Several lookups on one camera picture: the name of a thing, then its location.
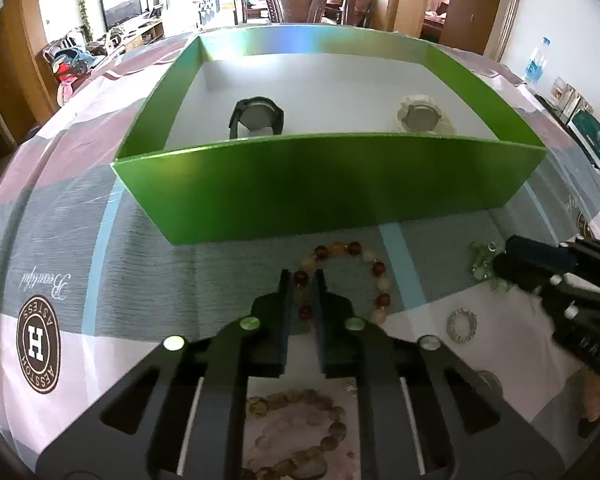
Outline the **striped bed sheet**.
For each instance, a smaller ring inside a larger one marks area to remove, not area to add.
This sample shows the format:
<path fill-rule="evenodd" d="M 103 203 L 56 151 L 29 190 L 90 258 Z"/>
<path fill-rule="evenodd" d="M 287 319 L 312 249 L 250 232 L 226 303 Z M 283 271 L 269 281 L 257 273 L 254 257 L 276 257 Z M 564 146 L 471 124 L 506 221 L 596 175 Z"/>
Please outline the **striped bed sheet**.
<path fill-rule="evenodd" d="M 145 101 L 198 35 L 162 40 L 102 66 L 16 151 L 0 181 L 0 430 L 27 464 L 117 379 L 172 334 L 214 335 L 283 270 L 313 272 L 392 336 L 435 333 L 495 385 L 573 464 L 588 374 L 550 339 L 540 304 L 472 277 L 471 242 L 520 234 L 548 244 L 600 238 L 600 174 L 521 80 L 488 58 L 436 47 L 494 90 L 545 146 L 498 208 L 359 228 L 174 245 L 112 164 Z M 404 96 L 430 96 L 455 136 L 493 131 L 438 76 L 413 62 L 350 54 L 260 54 L 204 63 L 166 145 L 230 140 L 237 101 L 284 111 L 281 136 L 404 132 Z"/>

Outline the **black wrist watch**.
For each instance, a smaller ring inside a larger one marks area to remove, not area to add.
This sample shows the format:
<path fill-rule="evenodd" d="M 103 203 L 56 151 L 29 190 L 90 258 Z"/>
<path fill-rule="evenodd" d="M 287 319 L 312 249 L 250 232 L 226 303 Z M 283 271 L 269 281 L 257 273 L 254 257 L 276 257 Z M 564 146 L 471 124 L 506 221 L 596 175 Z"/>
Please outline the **black wrist watch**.
<path fill-rule="evenodd" d="M 238 138 L 238 125 L 243 125 L 249 132 L 270 128 L 273 136 L 280 136 L 284 128 L 284 116 L 284 111 L 265 96 L 239 100 L 228 124 L 230 140 Z"/>

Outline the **black television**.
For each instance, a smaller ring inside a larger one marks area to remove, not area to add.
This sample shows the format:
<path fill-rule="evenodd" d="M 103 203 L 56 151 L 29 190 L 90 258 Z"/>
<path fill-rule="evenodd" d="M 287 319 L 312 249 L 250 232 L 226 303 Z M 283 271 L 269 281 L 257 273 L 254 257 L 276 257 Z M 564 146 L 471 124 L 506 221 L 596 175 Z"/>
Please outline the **black television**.
<path fill-rule="evenodd" d="M 105 27 L 110 30 L 144 12 L 143 0 L 99 0 Z"/>

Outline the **pile of clothes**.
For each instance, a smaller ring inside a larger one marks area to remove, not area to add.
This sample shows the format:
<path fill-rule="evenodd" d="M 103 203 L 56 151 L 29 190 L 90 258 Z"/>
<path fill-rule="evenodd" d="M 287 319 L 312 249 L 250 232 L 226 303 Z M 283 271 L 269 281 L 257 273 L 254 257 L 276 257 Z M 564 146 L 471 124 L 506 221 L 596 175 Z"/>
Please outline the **pile of clothes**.
<path fill-rule="evenodd" d="M 42 51 L 58 82 L 56 101 L 63 107 L 91 72 L 105 59 L 79 46 L 72 38 L 53 41 Z"/>

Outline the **cream wrist watch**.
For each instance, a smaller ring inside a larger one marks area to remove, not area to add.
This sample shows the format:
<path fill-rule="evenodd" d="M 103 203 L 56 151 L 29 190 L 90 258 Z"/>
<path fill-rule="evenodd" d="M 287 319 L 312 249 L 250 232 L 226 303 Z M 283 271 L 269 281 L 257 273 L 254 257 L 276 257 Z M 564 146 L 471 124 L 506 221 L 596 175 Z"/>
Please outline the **cream wrist watch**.
<path fill-rule="evenodd" d="M 448 115 L 433 98 L 423 94 L 404 96 L 396 112 L 396 120 L 404 132 L 456 135 Z"/>

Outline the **teal box on shelf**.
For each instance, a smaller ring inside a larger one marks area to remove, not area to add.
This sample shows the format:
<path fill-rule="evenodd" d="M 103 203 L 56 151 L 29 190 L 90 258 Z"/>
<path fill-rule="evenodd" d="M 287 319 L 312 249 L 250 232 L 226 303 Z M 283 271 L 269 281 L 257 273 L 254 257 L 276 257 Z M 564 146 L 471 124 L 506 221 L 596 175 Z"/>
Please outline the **teal box on shelf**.
<path fill-rule="evenodd" d="M 588 110 L 578 110 L 568 122 L 568 129 L 600 172 L 600 122 Z"/>

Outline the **green cardboard box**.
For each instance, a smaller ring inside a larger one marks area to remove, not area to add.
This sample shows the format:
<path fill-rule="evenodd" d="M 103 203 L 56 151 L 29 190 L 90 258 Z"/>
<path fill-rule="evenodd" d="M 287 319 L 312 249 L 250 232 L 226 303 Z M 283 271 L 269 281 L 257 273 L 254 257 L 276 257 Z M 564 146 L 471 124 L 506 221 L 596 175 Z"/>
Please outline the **green cardboard box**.
<path fill-rule="evenodd" d="M 413 62 L 438 76 L 493 131 L 309 133 L 166 145 L 204 63 L 260 54 L 350 54 Z M 112 164 L 174 245 L 253 240 L 498 208 L 546 149 L 482 80 L 431 44 L 371 29 L 273 25 L 206 32 L 145 101 Z"/>

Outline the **plastic water bottle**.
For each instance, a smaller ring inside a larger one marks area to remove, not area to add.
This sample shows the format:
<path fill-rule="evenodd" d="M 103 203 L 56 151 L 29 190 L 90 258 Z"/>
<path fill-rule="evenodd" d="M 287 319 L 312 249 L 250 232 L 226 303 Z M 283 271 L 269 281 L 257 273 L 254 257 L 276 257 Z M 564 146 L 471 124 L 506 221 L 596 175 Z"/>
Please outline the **plastic water bottle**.
<path fill-rule="evenodd" d="M 524 71 L 524 81 L 528 86 L 535 86 L 540 81 L 544 73 L 549 48 L 550 40 L 543 37 L 542 44 L 536 49 Z"/>

